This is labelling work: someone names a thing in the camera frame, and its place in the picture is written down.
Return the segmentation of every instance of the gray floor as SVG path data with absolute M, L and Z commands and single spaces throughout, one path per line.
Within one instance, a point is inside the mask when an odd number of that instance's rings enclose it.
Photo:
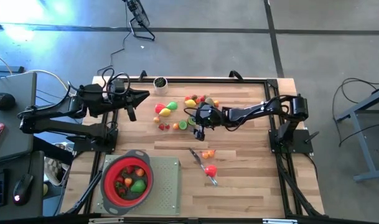
M 36 2 L 41 1 L 25 1 L 25 6 L 17 4 L 13 9 L 0 3 L 0 22 L 124 27 L 124 7 L 119 0 L 107 4 L 102 0 Z M 262 0 L 144 0 L 143 4 L 152 27 L 268 28 Z M 379 1 L 375 0 L 270 0 L 270 4 L 277 29 L 379 30 Z M 18 31 L 0 32 L 0 56 L 11 65 L 55 72 L 76 85 L 90 83 L 96 71 L 109 64 L 109 54 L 121 47 L 126 35 Z M 113 58 L 116 71 L 225 77 L 235 69 L 244 77 L 277 77 L 269 34 L 155 34 L 155 42 L 130 36 L 126 50 Z M 334 91 L 345 78 L 379 82 L 379 36 L 278 35 L 277 40 L 285 77 L 294 78 L 298 92 L 309 100 L 311 115 L 306 125 L 321 132 L 313 145 L 326 214 L 379 222 L 379 179 L 353 181 L 354 175 L 367 171 L 365 161 L 356 139 L 338 147 L 331 118 Z M 40 89 L 63 95 L 63 88 L 52 77 L 41 75 L 39 83 L 43 84 Z M 348 84 L 345 89 L 354 100 L 372 92 L 363 83 Z M 351 103 L 339 94 L 336 112 L 349 106 Z M 340 127 L 344 136 L 352 132 L 348 122 Z

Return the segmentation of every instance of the computer mouse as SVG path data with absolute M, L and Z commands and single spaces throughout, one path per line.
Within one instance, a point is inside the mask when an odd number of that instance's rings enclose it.
M 0 93 L 0 110 L 7 111 L 12 109 L 16 104 L 14 96 L 9 93 Z
M 30 187 L 32 185 L 33 176 L 24 174 L 15 184 L 14 192 L 12 193 L 15 205 L 24 205 L 30 198 Z

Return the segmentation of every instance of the gray tray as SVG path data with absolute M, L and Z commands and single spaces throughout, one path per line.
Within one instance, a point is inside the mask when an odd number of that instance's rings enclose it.
M 121 155 L 106 155 L 103 169 Z M 177 157 L 151 157 L 154 175 L 153 188 L 147 199 L 127 214 L 130 215 L 179 215 L 181 198 L 181 164 Z M 100 192 L 96 198 L 96 213 L 110 215 L 103 207 Z

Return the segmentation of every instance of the knife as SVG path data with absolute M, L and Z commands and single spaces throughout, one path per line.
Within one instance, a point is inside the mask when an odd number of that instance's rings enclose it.
M 200 160 L 200 157 L 196 154 L 196 152 L 195 152 L 193 149 L 189 148 L 189 151 L 190 151 L 190 153 L 192 153 L 192 155 L 195 157 L 196 162 L 200 165 L 200 167 L 203 169 L 203 171 L 205 171 L 206 168 L 205 168 L 204 165 L 202 164 L 202 161 Z M 209 175 L 208 175 L 207 177 L 210 178 L 210 180 L 212 181 L 212 183 L 214 184 L 214 186 L 217 186 L 217 185 L 218 185 L 217 181 L 216 181 L 213 177 L 211 177 L 211 176 L 209 176 Z

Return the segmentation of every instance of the wooden table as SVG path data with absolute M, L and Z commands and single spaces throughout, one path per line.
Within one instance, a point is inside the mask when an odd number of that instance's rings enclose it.
M 93 83 L 102 85 L 103 80 L 101 77 L 94 77 Z M 293 79 L 278 79 L 278 85 L 280 94 L 296 94 Z M 178 157 L 182 164 L 181 217 L 284 217 L 276 159 L 269 148 L 268 117 L 247 121 L 232 133 L 225 128 L 216 128 L 215 131 L 208 129 L 204 142 L 196 140 L 189 131 L 172 128 L 161 131 L 153 122 L 156 103 L 178 102 L 177 111 L 173 111 L 168 118 L 161 118 L 162 122 L 172 126 L 188 117 L 182 110 L 185 106 L 185 95 L 208 95 L 218 100 L 220 107 L 244 108 L 265 100 L 263 85 L 169 83 L 166 96 L 155 95 L 152 83 L 132 83 L 131 88 L 149 90 L 151 95 L 135 111 L 136 122 L 129 121 L 125 110 L 119 110 L 119 138 L 114 154 L 141 149 L 150 156 Z M 87 116 L 84 119 L 84 124 L 100 122 L 101 118 Z M 218 167 L 218 187 L 214 187 L 204 175 L 190 154 L 189 147 L 198 153 L 207 149 L 217 150 L 215 157 L 204 160 L 204 164 L 215 164 Z M 87 188 L 93 158 L 93 152 L 85 152 L 74 160 L 61 212 L 71 208 Z M 310 160 L 302 154 L 293 154 L 293 161 L 299 188 L 314 208 L 323 213 L 316 174 Z M 291 209 L 295 211 L 290 190 L 288 194 Z

